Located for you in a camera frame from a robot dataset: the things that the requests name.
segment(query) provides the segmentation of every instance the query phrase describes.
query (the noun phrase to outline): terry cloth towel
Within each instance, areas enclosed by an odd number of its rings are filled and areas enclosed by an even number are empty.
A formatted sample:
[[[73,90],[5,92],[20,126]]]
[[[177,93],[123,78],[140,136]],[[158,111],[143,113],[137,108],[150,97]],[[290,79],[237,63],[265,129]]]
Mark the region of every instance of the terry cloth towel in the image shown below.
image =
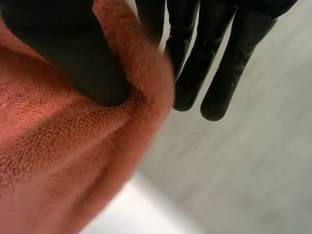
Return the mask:
[[[140,34],[124,0],[94,4],[133,85],[103,107],[0,21],[0,232],[73,234],[134,172],[173,103],[170,65]]]

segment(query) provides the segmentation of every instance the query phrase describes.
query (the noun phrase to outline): gloved finger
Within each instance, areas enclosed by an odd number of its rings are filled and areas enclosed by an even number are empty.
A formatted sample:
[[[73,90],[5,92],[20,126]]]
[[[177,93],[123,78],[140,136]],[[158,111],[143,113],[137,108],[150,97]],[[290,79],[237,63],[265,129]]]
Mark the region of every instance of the gloved finger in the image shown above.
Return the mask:
[[[170,35],[165,52],[170,57],[177,79],[191,43],[199,0],[167,0],[167,7]]]
[[[130,85],[92,12],[93,0],[1,0],[8,29],[103,105],[123,103]]]
[[[148,37],[159,45],[163,34],[166,0],[136,0],[138,17]]]
[[[201,104],[201,114],[210,121],[224,117],[241,75],[255,47],[276,24],[277,19],[238,9],[228,46],[220,67]]]
[[[175,84],[176,110],[188,111],[193,106],[235,11],[220,1],[201,1],[196,41]]]

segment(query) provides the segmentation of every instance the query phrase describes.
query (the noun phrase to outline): black rubber glove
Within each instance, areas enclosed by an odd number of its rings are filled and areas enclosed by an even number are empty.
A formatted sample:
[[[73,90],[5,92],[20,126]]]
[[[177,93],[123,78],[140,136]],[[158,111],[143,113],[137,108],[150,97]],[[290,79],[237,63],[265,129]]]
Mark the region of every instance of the black rubber glove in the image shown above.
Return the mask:
[[[22,42],[60,69],[88,98],[123,103],[130,85],[92,11],[93,0],[0,0],[2,18]]]
[[[167,0],[171,26],[166,43],[175,73],[175,105],[187,111],[194,104],[232,18],[230,40],[219,69],[201,105],[203,117],[225,115],[235,88],[257,44],[297,0]],[[164,0],[136,0],[142,28],[157,42],[164,24]],[[181,71],[199,9],[197,37]]]

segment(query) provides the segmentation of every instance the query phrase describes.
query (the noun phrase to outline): towel fold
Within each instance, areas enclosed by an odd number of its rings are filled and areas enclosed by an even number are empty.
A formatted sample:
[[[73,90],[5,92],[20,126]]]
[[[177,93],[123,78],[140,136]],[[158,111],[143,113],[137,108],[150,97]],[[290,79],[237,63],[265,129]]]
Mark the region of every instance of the towel fold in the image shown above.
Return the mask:
[[[80,95],[0,20],[1,233],[80,231],[129,179],[171,109],[170,65],[124,0],[96,0],[93,10],[133,86],[118,107]]]

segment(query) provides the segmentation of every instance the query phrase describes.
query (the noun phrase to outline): gloved hand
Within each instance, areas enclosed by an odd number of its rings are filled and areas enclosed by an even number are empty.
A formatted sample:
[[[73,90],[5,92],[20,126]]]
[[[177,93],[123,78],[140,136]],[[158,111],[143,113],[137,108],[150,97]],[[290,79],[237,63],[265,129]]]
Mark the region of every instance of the gloved hand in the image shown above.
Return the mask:
[[[204,118],[224,117],[239,79],[255,47],[272,29],[277,17],[297,0],[167,0],[170,35],[165,51],[175,74],[175,104],[187,111],[194,104],[232,18],[231,36],[209,90],[201,104]],[[182,70],[195,18],[197,36]],[[157,43],[164,25],[165,0],[136,0],[143,30]]]
[[[0,0],[0,5],[8,29],[80,93],[107,106],[128,98],[130,85],[92,12],[93,0]]]

